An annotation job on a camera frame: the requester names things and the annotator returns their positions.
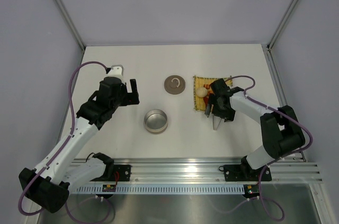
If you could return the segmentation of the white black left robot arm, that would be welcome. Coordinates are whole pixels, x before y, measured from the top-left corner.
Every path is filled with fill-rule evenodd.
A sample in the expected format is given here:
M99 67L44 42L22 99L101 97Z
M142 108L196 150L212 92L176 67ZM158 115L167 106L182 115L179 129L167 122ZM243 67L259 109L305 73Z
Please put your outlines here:
M138 105L137 82L130 80L131 92L119 77L105 77L100 86L72 118L70 133L33 169L19 174L27 197L50 213L59 211L71 192L92 181L108 181L117 176L114 160L102 153L72 171L68 168L85 144L109 121L117 108Z

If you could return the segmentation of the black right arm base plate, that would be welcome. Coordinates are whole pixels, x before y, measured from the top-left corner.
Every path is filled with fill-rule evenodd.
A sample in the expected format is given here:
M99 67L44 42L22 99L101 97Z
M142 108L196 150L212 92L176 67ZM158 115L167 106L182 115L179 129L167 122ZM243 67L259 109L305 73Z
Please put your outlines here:
M254 170L243 164L222 165L218 170L224 174L226 182L258 182L261 168Z

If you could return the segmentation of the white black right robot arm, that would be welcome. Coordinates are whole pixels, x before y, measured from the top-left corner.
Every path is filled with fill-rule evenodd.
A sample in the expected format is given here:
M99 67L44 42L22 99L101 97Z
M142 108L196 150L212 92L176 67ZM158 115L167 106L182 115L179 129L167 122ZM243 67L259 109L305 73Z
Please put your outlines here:
M231 88L226 80L218 79L210 84L211 93L206 102L205 116L218 117L232 122L240 112L261 127L262 145L243 157L240 164L223 165L227 182L271 181L267 168L271 162L301 148L306 140L292 107L270 107L251 98L245 89Z

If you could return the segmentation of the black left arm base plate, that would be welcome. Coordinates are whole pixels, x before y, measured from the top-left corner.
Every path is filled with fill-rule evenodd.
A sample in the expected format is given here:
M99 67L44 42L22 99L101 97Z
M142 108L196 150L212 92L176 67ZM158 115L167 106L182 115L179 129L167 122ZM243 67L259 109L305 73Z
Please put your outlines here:
M129 182L131 176L131 165L114 165L113 178L116 182Z

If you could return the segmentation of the pink cat paw tongs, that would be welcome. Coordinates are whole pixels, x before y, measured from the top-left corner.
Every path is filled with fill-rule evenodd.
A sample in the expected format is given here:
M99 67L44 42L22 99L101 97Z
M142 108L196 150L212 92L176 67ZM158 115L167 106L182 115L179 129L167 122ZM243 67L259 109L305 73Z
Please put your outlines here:
M213 129L213 131L217 131L222 122L223 122L223 118L220 118L216 115L213 115L212 116L212 129Z

